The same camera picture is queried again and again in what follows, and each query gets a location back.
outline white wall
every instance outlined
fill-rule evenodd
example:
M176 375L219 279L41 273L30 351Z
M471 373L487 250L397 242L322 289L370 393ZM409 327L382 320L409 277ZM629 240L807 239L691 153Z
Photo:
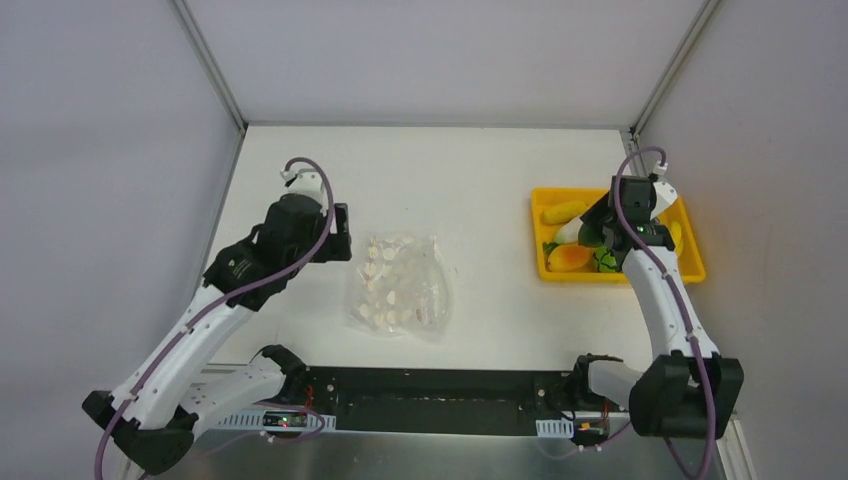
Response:
M746 372L760 478L844 478L848 3L730 0L649 125L708 268L691 289Z
M702 0L192 0L250 121L628 126Z
M80 404L184 308L237 145L165 0L0 2L0 477L91 478Z

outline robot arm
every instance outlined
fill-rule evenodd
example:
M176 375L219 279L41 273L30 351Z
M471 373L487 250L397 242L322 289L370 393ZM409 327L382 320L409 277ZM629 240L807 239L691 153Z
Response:
M624 176L619 198L625 218L619 219L612 195L607 194L581 217L583 231L579 232L581 243L597 239L605 244L614 254L618 269L630 281L648 327L654 361L645 372L636 372L610 357L588 356L578 360L582 365L575 366L574 371L588 376L578 380L588 393L627 407L639 435L706 438L704 382L679 306L685 305L692 334L697 337L704 358L709 394L715 404L716 438L720 438L742 387L742 367L736 359L723 358L704 331L683 287L671 235L652 221L658 208L664 210L670 205L663 192L674 190L657 175L647 179ZM624 231L622 220L628 222L647 249ZM675 298L676 293L681 302Z
M110 434L115 444L149 474L168 470L210 426L286 391L305 370L303 362L285 348L266 347L248 365L220 381L192 387L221 345L272 295L285 289L299 270L230 298L193 325L192 319L221 297L301 259L318 241L328 208L334 209L337 231L326 237L311 261L351 258L347 206L322 204L324 185L314 170L284 171L283 179L286 191L270 206L265 221L253 227L247 238L218 253L186 312L141 367L111 392L91 392L83 402L83 410L101 428L108 430L109 423L114 423ZM167 354L159 359L163 351ZM156 368L138 390L139 379L154 364Z

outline yellow bin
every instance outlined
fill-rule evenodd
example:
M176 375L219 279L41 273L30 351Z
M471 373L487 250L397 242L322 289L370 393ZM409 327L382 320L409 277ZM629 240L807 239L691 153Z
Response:
M551 272L545 266L545 252L542 245L550 242L561 225L545 225L542 223L542 212L551 206L568 202L571 200L582 200L592 206L598 201L607 189L604 188L553 188L540 187L533 189L531 197L533 231L536 236L536 268L539 277L546 282L564 283L627 283L627 277L623 273L600 273L595 269L593 262L587 263L582 268L571 272ZM683 227L683 252L678 258L680 274L684 283L698 283L704 281L707 272L704 270L704 262L695 243L695 234L689 216L686 215L686 206L683 199L678 197L665 212L659 216L660 223L670 225L677 221Z

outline plastic bag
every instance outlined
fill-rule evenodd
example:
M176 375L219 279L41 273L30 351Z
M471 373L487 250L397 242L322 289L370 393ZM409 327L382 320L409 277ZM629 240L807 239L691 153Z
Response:
M356 325L378 335L443 335L450 291L435 237L372 236L356 260L348 296Z

